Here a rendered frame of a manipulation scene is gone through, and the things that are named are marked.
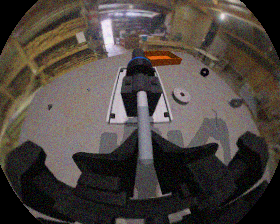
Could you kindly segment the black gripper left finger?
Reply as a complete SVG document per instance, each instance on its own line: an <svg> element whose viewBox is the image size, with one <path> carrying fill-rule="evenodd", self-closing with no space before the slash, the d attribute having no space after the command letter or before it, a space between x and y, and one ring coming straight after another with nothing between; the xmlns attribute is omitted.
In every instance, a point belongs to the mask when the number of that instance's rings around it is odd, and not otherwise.
<svg viewBox="0 0 280 224"><path fill-rule="evenodd" d="M112 153L76 152L72 155L80 172L121 177L129 198L133 198L137 169L137 129Z"/></svg>

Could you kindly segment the orange rectangular tray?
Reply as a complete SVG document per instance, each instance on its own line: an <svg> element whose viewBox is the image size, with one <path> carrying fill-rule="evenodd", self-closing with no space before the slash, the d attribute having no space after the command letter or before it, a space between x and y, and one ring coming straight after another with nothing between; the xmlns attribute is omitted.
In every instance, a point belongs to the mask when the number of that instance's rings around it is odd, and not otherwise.
<svg viewBox="0 0 280 224"><path fill-rule="evenodd" d="M171 51L144 51L144 53L145 59L151 61L152 67L181 64L181 57Z"/></svg>

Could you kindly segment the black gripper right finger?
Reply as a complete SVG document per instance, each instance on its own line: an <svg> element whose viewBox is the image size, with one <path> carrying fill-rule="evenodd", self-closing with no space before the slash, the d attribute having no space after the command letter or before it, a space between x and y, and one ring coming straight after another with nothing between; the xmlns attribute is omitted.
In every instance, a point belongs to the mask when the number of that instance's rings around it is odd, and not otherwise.
<svg viewBox="0 0 280 224"><path fill-rule="evenodd" d="M183 172L185 165L193 161L205 159L218 151L218 143L200 145L200 147L181 148L163 136L152 133L153 165L155 165L157 180L161 194L171 193L171 186Z"/></svg>

